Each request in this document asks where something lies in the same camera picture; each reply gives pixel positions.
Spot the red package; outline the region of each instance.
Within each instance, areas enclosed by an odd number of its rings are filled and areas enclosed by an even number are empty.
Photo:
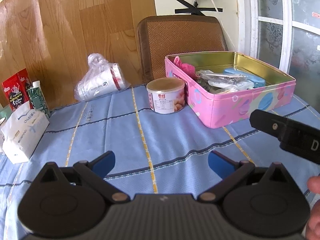
[[[29,101],[27,90],[31,87],[31,82],[27,69],[23,69],[6,81],[3,81],[2,86],[12,111],[15,111],[23,103]]]

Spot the wood panel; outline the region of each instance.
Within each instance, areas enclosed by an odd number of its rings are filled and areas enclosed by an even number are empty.
[[[135,29],[155,15],[154,0],[4,0],[0,6],[0,82],[27,68],[49,108],[74,103],[74,87],[101,53],[142,84]],[[7,104],[3,93],[0,103]]]

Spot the stack of paper cups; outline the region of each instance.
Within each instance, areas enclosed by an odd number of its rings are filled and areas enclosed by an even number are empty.
[[[2,145],[4,142],[4,134],[2,133],[1,129],[4,126],[4,124],[6,123],[5,121],[5,117],[0,119],[0,153],[3,155],[3,149],[2,149]]]

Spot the black device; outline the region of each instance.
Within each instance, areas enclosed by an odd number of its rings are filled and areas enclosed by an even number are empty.
[[[277,137],[282,149],[319,163],[317,151],[310,152],[319,130],[260,110],[250,123]],[[303,239],[309,204],[281,163],[255,167],[213,151],[208,164],[222,181],[197,199],[137,194],[131,200],[103,179],[115,161],[109,151],[73,167],[47,163],[18,207],[20,222],[30,231],[23,239]]]

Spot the nutrition facts label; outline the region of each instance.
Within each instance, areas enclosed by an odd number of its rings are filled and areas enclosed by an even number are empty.
[[[155,109],[169,110],[173,109],[173,100],[154,100]]]

